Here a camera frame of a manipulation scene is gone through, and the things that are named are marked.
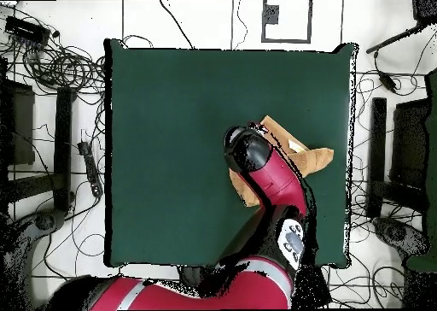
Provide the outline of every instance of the cable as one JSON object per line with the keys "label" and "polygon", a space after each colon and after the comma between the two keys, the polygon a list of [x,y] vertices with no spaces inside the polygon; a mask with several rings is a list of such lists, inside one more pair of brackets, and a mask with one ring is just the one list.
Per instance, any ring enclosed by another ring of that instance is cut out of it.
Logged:
{"label": "cable", "polygon": [[150,45],[150,48],[151,48],[151,49],[154,48],[153,44],[152,44],[148,39],[146,39],[145,37],[142,37],[142,36],[137,36],[136,34],[130,34],[129,36],[124,37],[124,38],[122,39],[122,42],[125,44],[125,43],[127,42],[127,40],[128,40],[129,38],[132,38],[132,37],[143,39],[144,41],[149,42],[149,45]]}
{"label": "cable", "polygon": [[194,49],[195,47],[191,44],[191,42],[189,41],[187,35],[185,34],[185,32],[182,30],[182,27],[179,25],[178,21],[176,20],[176,18],[174,17],[174,15],[172,14],[172,12],[170,12],[170,10],[164,5],[164,3],[162,2],[162,0],[160,0],[160,5],[163,9],[166,10],[166,12],[173,18],[174,22],[178,25],[179,31],[183,34],[183,36],[185,37],[185,39],[187,40],[187,42],[189,43],[189,47],[191,47],[191,49]]}
{"label": "cable", "polygon": [[49,263],[47,262],[47,252],[49,252],[49,249],[50,249],[50,245],[51,245],[51,234],[49,235],[49,244],[47,245],[47,249],[45,249],[45,252],[44,252],[44,258],[43,258],[43,261],[44,261],[44,264],[45,264],[45,266],[52,272],[52,273],[54,273],[55,275],[58,275],[58,276],[60,276],[62,279],[64,279],[65,281],[68,281],[67,280],[67,278],[66,277],[64,277],[63,275],[61,275],[60,273],[58,273],[57,271],[55,271],[50,265],[49,265]]}
{"label": "cable", "polygon": [[96,256],[98,256],[98,255],[103,254],[103,252],[105,251],[105,250],[103,250],[102,252],[99,252],[98,254],[90,255],[90,254],[86,254],[86,253],[84,253],[84,252],[80,249],[80,248],[82,247],[82,245],[85,243],[85,241],[86,241],[88,238],[92,238],[92,237],[94,237],[94,236],[101,237],[101,238],[103,238],[103,240],[105,239],[105,237],[104,237],[103,235],[99,234],[99,233],[92,233],[92,234],[90,234],[90,235],[88,235],[87,237],[84,238],[84,240],[80,243],[80,245],[79,245],[79,247],[78,247],[78,252],[76,253],[76,259],[74,260],[74,275],[75,275],[75,276],[78,276],[77,265],[78,265],[78,256],[79,256],[79,253],[82,253],[82,254],[86,255],[87,257],[96,257]]}
{"label": "cable", "polygon": [[[412,89],[412,91],[411,92],[408,92],[408,93],[406,93],[406,94],[399,94],[397,91],[398,90],[400,90],[401,88],[402,88],[402,84],[401,84],[401,82],[400,82],[400,80],[399,80],[399,78],[400,77],[403,77],[404,75],[403,74],[388,74],[388,73],[384,73],[383,71],[381,71],[380,69],[379,69],[379,67],[378,67],[378,65],[377,65],[377,62],[376,62],[376,58],[379,56],[379,51],[377,50],[376,52],[375,52],[375,54],[373,55],[373,58],[374,58],[374,63],[375,63],[375,69],[376,69],[376,71],[378,72],[378,74],[379,74],[379,76],[380,76],[380,80],[381,80],[381,82],[393,93],[393,94],[395,94],[395,95],[397,95],[397,96],[401,96],[401,97],[406,97],[406,96],[409,96],[409,95],[411,95],[414,91],[416,91],[416,89],[417,88],[421,88],[421,89],[423,89],[424,87],[421,87],[421,86],[418,86],[418,84],[417,84],[417,79],[416,79],[416,77],[414,77],[414,75],[416,74],[416,71],[417,71],[417,69],[419,68],[419,64],[420,64],[420,62],[421,62],[421,60],[422,60],[422,57],[423,57],[423,53],[425,52],[425,50],[426,50],[426,48],[428,47],[428,45],[429,45],[429,43],[431,42],[431,40],[435,37],[435,35],[437,34],[437,30],[435,30],[434,31],[434,34],[431,36],[431,38],[429,39],[429,41],[425,44],[425,46],[423,47],[423,49],[422,49],[422,52],[421,52],[421,54],[420,54],[420,56],[419,56],[419,60],[417,61],[417,65],[416,65],[416,68],[414,69],[414,71],[413,71],[413,73],[411,74],[411,75],[409,75],[410,76],[410,82],[411,82],[411,84],[414,86],[414,88]],[[393,87],[392,88],[392,86],[393,86],[393,84],[394,84],[394,81],[391,79],[391,77],[394,77],[396,80],[398,80],[398,82],[399,82],[399,87]]]}
{"label": "cable", "polygon": [[248,35],[248,26],[246,26],[246,24],[245,24],[245,23],[242,21],[242,19],[240,18],[240,4],[241,4],[241,2],[242,2],[242,0],[239,0],[239,1],[238,1],[238,7],[237,7],[237,9],[236,9],[236,17],[237,17],[238,20],[239,20],[239,21],[244,25],[244,28],[246,29],[246,33],[244,33],[244,38],[242,39],[241,42],[239,42],[239,43],[236,45],[236,47],[235,47],[234,50],[236,50],[240,44],[243,44],[243,43],[246,41],[246,36]]}

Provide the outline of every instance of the black device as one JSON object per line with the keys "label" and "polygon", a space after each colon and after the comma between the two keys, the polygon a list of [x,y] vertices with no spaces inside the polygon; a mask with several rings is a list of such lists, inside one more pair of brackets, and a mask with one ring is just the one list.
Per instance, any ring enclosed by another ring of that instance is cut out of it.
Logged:
{"label": "black device", "polygon": [[29,85],[23,85],[6,79],[4,82],[4,95],[13,103],[13,122],[15,131],[28,141],[19,136],[13,136],[14,154],[9,164],[33,164],[35,153],[31,145],[33,139],[33,106],[35,104],[35,92]]}
{"label": "black device", "polygon": [[[35,309],[29,297],[32,254],[37,241],[57,230],[73,200],[70,191],[72,89],[59,88],[56,99],[55,172],[9,181],[14,129],[13,103],[6,88],[8,62],[0,57],[0,309]],[[54,208],[7,223],[10,202],[53,191]]]}
{"label": "black device", "polygon": [[431,102],[398,103],[393,114],[393,154],[389,178],[392,182],[424,188],[426,179],[427,133],[425,120]]}
{"label": "black device", "polygon": [[86,176],[91,184],[92,195],[100,198],[103,195],[102,183],[100,182],[96,162],[92,155],[92,150],[87,142],[78,143],[79,153],[84,157],[86,165]]}
{"label": "black device", "polygon": [[[419,213],[423,213],[429,206],[428,198],[423,188],[411,186],[411,182],[405,183],[400,177],[389,182],[384,180],[387,104],[383,100],[385,99],[375,97],[370,107],[369,164],[367,168],[368,183],[366,189],[365,215],[369,218],[379,217],[381,215],[383,198],[396,202],[403,207],[408,207]],[[417,125],[415,130],[419,131],[425,129],[424,126]],[[397,146],[393,147],[393,158],[395,161],[399,160],[399,162],[395,163],[394,171],[392,171],[393,177],[395,175],[398,176],[399,168],[402,168],[403,163],[411,162],[410,159],[405,159],[409,150],[406,148],[406,144],[402,138],[408,135],[408,131],[405,131],[399,137],[399,125],[395,127],[393,131],[393,136],[397,138]],[[414,146],[415,140],[420,140],[420,138],[414,136],[414,132],[411,135],[410,144]],[[416,145],[426,145],[426,143],[418,143]]]}
{"label": "black device", "polygon": [[416,25],[406,31],[386,39],[384,42],[369,48],[366,53],[372,53],[379,49],[399,41],[402,38],[409,37],[413,33],[419,33],[427,26],[437,23],[437,0],[412,0],[413,18],[417,21]]}
{"label": "black device", "polygon": [[43,26],[24,21],[12,15],[6,18],[4,31],[15,36],[23,44],[31,44],[43,48],[49,42],[50,30]]}
{"label": "black device", "polygon": [[378,217],[382,209],[382,199],[372,196],[375,182],[384,180],[384,161],[386,150],[386,121],[387,99],[385,97],[372,98],[370,105],[369,125],[369,159],[368,171],[368,196],[365,199],[365,208],[370,218]]}

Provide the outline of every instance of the black cable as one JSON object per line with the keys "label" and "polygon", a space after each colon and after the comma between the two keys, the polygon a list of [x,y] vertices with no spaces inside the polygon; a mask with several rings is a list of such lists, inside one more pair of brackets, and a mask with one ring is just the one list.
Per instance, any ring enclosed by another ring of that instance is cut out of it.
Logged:
{"label": "black cable", "polygon": [[382,303],[381,303],[381,301],[380,301],[380,299],[379,299],[379,296],[387,297],[387,293],[391,294],[392,296],[396,297],[398,300],[402,301],[402,296],[401,296],[402,294],[400,293],[400,288],[399,288],[396,284],[394,284],[394,283],[390,284],[390,287],[391,287],[392,289],[393,289],[393,288],[396,288],[396,289],[399,291],[399,295],[395,294],[394,292],[390,292],[390,291],[388,291],[388,290],[387,290],[386,288],[384,288],[384,287],[382,287],[382,289],[385,291],[385,293],[384,293],[385,296],[384,296],[383,294],[380,294],[380,293],[377,291],[376,280],[375,280],[375,278],[376,278],[376,274],[379,273],[381,270],[384,270],[384,269],[391,269],[392,271],[395,271],[395,272],[397,272],[397,273],[400,273],[400,274],[402,275],[402,277],[404,277],[404,273],[402,273],[398,268],[393,267],[393,266],[382,266],[382,267],[377,268],[377,269],[373,272],[373,276],[372,276],[372,278],[371,278],[371,280],[372,280],[372,288],[373,288],[373,291],[374,291],[374,294],[375,294],[375,298],[376,298],[376,300],[377,300],[377,302],[378,302],[378,305],[379,305],[381,308],[384,308],[384,307],[382,306]]}
{"label": "black cable", "polygon": [[47,262],[47,252],[49,252],[49,249],[50,249],[50,245],[51,245],[51,234],[49,235],[49,244],[47,245],[47,249],[45,249],[45,252],[44,252],[44,258],[43,258],[43,261],[44,261],[44,264],[45,264],[45,266],[52,272],[52,273],[54,273],[55,275],[58,275],[58,276],[60,276],[62,279],[64,279],[65,281],[68,281],[68,279],[66,278],[66,277],[64,277],[63,275],[61,275],[60,273],[58,273],[56,270],[54,270],[50,265],[49,265],[49,263]]}
{"label": "black cable", "polygon": [[103,235],[101,235],[100,233],[91,233],[90,235],[88,235],[87,237],[84,238],[84,240],[80,243],[80,245],[79,245],[79,247],[78,247],[78,252],[76,252],[76,259],[74,260],[74,275],[75,275],[75,276],[78,276],[78,270],[77,270],[78,267],[77,267],[77,265],[78,265],[78,257],[79,257],[79,253],[82,253],[82,254],[86,255],[87,257],[96,257],[96,256],[98,256],[98,255],[103,254],[103,252],[105,252],[105,250],[103,250],[102,252],[99,252],[98,254],[90,255],[90,254],[86,254],[85,252],[83,252],[83,251],[81,250],[81,247],[82,247],[82,245],[85,243],[85,241],[86,241],[88,238],[91,238],[91,237],[94,237],[94,236],[101,237],[101,238],[103,238],[103,240],[105,239],[105,237],[104,237]]}
{"label": "black cable", "polygon": [[189,43],[189,47],[191,47],[191,49],[194,49],[194,46],[191,44],[191,42],[189,41],[187,35],[185,34],[185,32],[183,31],[182,27],[179,25],[178,21],[176,20],[176,18],[174,17],[174,15],[172,14],[172,12],[170,12],[170,10],[164,5],[164,3],[162,2],[162,0],[160,0],[160,5],[163,9],[166,10],[166,12],[173,18],[174,22],[178,25],[179,31],[183,34],[183,36],[185,37],[185,39],[187,40],[187,42]]}
{"label": "black cable", "polygon": [[245,23],[242,21],[242,19],[240,18],[240,5],[241,5],[241,3],[242,3],[242,0],[239,0],[239,1],[238,1],[238,7],[237,7],[237,9],[236,9],[236,17],[237,17],[238,20],[239,20],[239,21],[244,25],[244,28],[246,29],[246,33],[244,33],[244,38],[242,39],[241,42],[239,42],[239,43],[236,45],[236,47],[235,47],[234,50],[236,50],[240,44],[243,44],[243,43],[246,41],[246,36],[248,35],[248,26],[246,26],[246,24],[245,24]]}
{"label": "black cable", "polygon": [[150,45],[150,48],[151,48],[151,49],[154,48],[154,45],[150,42],[150,40],[148,40],[147,38],[142,37],[142,36],[137,36],[136,34],[130,34],[129,36],[124,37],[124,38],[122,39],[122,42],[123,42],[124,44],[126,44],[127,40],[130,39],[130,38],[140,38],[140,39],[143,39],[144,41],[149,42],[149,45]]}

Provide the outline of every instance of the green tabletop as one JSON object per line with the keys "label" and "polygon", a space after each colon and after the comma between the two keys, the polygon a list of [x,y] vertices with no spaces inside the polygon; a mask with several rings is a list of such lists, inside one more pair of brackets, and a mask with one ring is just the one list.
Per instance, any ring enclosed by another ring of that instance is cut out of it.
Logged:
{"label": "green tabletop", "polygon": [[353,44],[337,53],[128,50],[111,40],[105,51],[112,63],[108,265],[215,264],[254,212],[230,182],[224,132],[266,115],[307,147],[335,151],[307,179],[318,208],[317,262],[347,265]]}

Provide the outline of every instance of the black border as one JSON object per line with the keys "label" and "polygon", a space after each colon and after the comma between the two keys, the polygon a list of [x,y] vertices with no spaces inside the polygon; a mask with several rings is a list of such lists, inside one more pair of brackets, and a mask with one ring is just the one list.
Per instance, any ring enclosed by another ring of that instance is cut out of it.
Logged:
{"label": "black border", "polygon": [[113,238],[113,193],[112,193],[112,167],[113,167],[113,51],[111,39],[103,41],[105,49],[104,81],[105,81],[105,143],[109,155],[105,155],[105,244],[103,252],[103,264],[107,267],[116,267],[111,264],[111,243]]}
{"label": "black border", "polygon": [[312,0],[309,0],[308,5],[308,23],[306,26],[306,39],[275,39],[265,37],[265,25],[267,19],[265,18],[265,10],[267,8],[267,0],[263,0],[263,13],[262,13],[262,31],[261,31],[261,43],[263,44],[310,44],[312,36]]}
{"label": "black border", "polygon": [[[113,150],[113,143],[112,143],[112,124],[113,124],[113,116],[112,116],[112,75],[113,75],[113,57],[112,57],[112,48],[111,48],[111,42],[113,40],[119,41],[116,38],[106,38],[103,41],[103,47],[105,49],[105,64],[104,64],[104,73],[105,73],[105,99],[104,99],[104,108],[105,108],[105,123],[106,126],[106,145],[107,145],[107,152],[109,155],[106,156],[106,162],[105,162],[105,250],[103,254],[103,263],[107,267],[115,268],[121,266],[119,265],[113,265],[111,263],[111,243],[112,243],[112,150]],[[355,96],[355,83],[356,83],[356,70],[357,70],[357,56],[358,56],[358,45],[353,43],[342,43],[339,44],[332,52],[323,52],[323,51],[315,51],[315,50],[306,50],[305,52],[312,52],[312,53],[323,53],[325,55],[335,55],[339,53],[345,46],[348,44],[352,44],[354,49],[351,54],[351,57],[349,59],[350,64],[352,65],[351,69],[349,70],[349,80],[351,83],[350,87],[350,120],[348,123],[348,129],[349,129],[349,139],[347,142],[347,166],[346,166],[346,217],[345,217],[345,235],[344,235],[344,250],[343,254],[346,257],[347,265],[345,267],[338,267],[336,264],[332,263],[324,263],[323,265],[317,265],[317,266],[331,266],[333,268],[348,268],[351,266],[352,261],[351,257],[349,255],[349,239],[350,239],[350,231],[351,231],[351,216],[352,216],[352,174],[353,174],[353,134],[354,134],[354,127],[355,127],[355,104],[356,104],[356,96]],[[131,48],[128,50],[150,50],[150,49],[144,49],[144,48]],[[152,50],[182,50],[182,49],[175,49],[175,48],[153,48]],[[189,49],[189,50],[218,50],[218,49]],[[249,51],[262,51],[266,52],[266,50],[249,50]],[[269,50],[269,51],[278,51],[278,52],[285,52],[285,50]],[[129,262],[130,264],[149,264],[147,262]],[[161,264],[160,266],[175,266],[174,263],[169,264]]]}

